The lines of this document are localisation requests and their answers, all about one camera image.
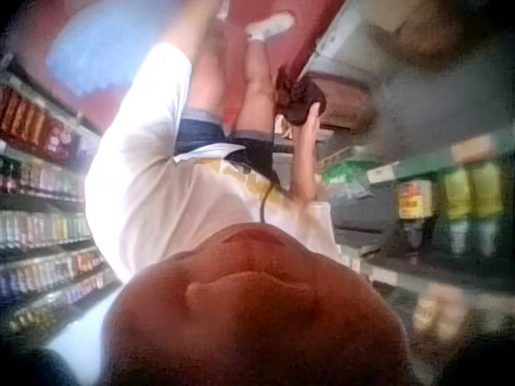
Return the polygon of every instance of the hand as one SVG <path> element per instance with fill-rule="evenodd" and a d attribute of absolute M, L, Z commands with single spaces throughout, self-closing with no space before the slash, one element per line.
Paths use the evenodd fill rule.
<path fill-rule="evenodd" d="M 316 201 L 315 144 L 320 130 L 320 103 L 312 105 L 306 123 L 293 128 L 295 146 L 290 192 L 296 201 L 308 204 Z"/>
<path fill-rule="evenodd" d="M 315 103 L 309 110 L 306 123 L 292 129 L 295 153 L 315 150 L 316 138 L 320 130 L 320 103 Z"/>

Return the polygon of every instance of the floor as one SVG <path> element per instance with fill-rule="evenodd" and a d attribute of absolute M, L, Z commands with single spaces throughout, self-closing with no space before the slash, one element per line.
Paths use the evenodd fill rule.
<path fill-rule="evenodd" d="M 54 97 L 73 110 L 80 110 L 100 131 L 113 120 L 125 96 L 128 85 L 109 87 L 83 98 L 74 96 L 61 86 L 45 68 L 45 57 L 52 41 L 68 20 L 94 0 L 45 0 L 33 2 L 12 24 L 8 39 L 10 49 L 25 69 L 47 88 Z M 231 85 L 226 96 L 226 121 L 232 122 L 241 107 L 245 82 L 242 73 L 242 54 L 245 48 L 243 26 L 274 12 L 288 10 L 297 23 L 287 34 L 269 46 L 273 72 L 286 65 L 292 75 L 299 74 L 315 47 L 315 41 L 325 32 L 344 0 L 233 0 L 229 13 L 227 74 Z"/>

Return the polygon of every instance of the man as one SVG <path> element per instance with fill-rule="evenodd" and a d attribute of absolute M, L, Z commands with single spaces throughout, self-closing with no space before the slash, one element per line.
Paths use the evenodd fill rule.
<path fill-rule="evenodd" d="M 220 5 L 186 2 L 86 180 L 95 241 L 127 283 L 105 322 L 105 382 L 403 384 L 398 318 L 328 258 L 338 251 L 329 206 L 316 202 L 317 105 L 295 133 L 293 194 L 271 168 L 265 44 L 294 18 L 276 14 L 247 27 L 248 87 L 227 139 L 221 64 L 216 44 L 204 41 Z"/>

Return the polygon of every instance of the blue shorts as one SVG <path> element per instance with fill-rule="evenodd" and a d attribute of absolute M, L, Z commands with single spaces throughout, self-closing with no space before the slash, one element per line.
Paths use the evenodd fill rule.
<path fill-rule="evenodd" d="M 251 168 L 274 183 L 279 182 L 277 173 L 274 171 L 273 135 L 238 130 L 227 138 L 218 117 L 200 109 L 185 108 L 179 123 L 175 155 L 189 153 L 215 143 L 244 146 L 243 150 L 235 151 L 225 159 Z"/>

